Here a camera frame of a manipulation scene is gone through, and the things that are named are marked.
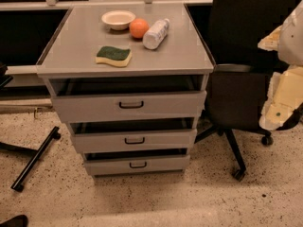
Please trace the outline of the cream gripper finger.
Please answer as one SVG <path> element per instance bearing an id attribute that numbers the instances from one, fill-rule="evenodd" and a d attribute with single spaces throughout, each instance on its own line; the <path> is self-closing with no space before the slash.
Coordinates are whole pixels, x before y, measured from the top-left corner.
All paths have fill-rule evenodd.
<path id="1" fill-rule="evenodd" d="M 258 43 L 258 48 L 266 51 L 277 51 L 280 32 L 281 26 L 278 26 L 269 35 L 260 40 L 260 42 Z"/>

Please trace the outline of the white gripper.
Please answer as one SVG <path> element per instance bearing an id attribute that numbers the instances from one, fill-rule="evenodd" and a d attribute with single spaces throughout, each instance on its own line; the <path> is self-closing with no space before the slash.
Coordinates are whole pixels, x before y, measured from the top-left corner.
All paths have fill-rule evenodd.
<path id="1" fill-rule="evenodd" d="M 270 79 L 259 125 L 267 131 L 285 131 L 295 127 L 303 115 L 303 68 L 290 66 Z"/>

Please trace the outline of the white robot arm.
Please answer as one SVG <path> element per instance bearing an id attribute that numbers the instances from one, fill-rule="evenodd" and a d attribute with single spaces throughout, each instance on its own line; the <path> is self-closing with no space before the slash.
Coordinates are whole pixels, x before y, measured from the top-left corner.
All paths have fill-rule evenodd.
<path id="1" fill-rule="evenodd" d="M 268 99 L 261 111 L 259 125 L 268 131 L 285 126 L 303 103 L 303 1 L 283 24 L 258 43 L 258 48 L 276 51 L 289 67 L 270 80 Z"/>

